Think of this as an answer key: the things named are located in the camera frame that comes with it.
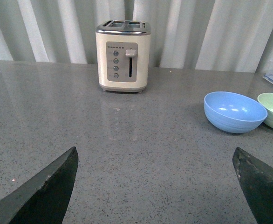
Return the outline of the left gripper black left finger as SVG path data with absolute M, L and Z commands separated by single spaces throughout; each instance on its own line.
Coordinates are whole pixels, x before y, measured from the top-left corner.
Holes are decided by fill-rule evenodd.
M 72 147 L 0 200 L 0 224 L 61 224 L 77 169 L 78 152 Z

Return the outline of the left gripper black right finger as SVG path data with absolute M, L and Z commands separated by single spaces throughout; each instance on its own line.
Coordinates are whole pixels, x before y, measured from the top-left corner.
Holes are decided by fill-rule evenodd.
M 273 224 L 273 168 L 239 147 L 232 162 L 256 222 Z

